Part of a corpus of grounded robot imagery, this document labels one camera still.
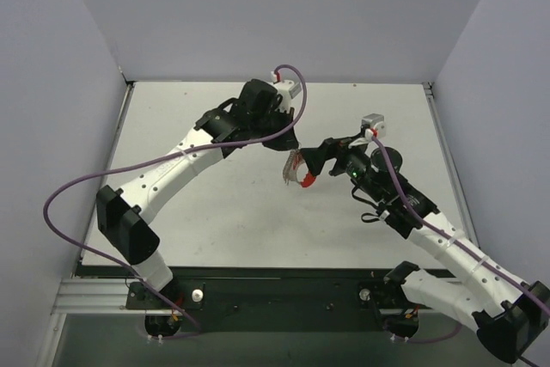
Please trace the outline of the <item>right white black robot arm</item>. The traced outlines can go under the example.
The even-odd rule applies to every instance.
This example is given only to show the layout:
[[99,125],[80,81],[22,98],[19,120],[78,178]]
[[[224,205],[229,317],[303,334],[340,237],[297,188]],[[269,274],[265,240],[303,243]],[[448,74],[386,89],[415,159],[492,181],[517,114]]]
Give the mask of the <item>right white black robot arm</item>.
[[307,180],[314,180],[326,162],[333,162],[331,176],[347,175],[354,188],[376,205],[379,221],[423,249],[458,281],[445,282],[403,262],[386,276],[397,294],[469,328],[500,361],[514,364],[523,359],[548,327],[548,286],[528,283],[474,245],[401,174],[401,153],[383,145],[374,130],[328,138],[299,153],[308,168]]

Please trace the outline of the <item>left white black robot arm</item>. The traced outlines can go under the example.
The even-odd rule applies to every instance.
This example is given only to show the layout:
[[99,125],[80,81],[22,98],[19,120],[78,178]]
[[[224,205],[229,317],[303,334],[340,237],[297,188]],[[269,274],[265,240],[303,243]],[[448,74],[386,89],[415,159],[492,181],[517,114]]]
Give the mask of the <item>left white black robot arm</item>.
[[261,139],[265,147],[290,151],[298,146],[291,128],[292,101],[299,83],[252,79],[238,97],[206,111],[170,151],[170,160],[118,189],[104,186],[96,195],[99,231],[148,285],[145,296],[157,308],[176,297],[173,273],[159,251],[160,239],[150,224],[161,208],[200,173],[227,158],[233,143]]

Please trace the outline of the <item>red round key tag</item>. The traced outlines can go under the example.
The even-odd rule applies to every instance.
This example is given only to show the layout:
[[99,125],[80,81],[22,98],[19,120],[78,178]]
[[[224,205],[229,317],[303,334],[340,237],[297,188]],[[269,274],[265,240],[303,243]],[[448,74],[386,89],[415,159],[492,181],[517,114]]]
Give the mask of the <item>red round key tag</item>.
[[311,187],[315,183],[316,177],[311,174],[310,172],[307,172],[304,177],[299,181],[299,185],[302,188],[308,188]]

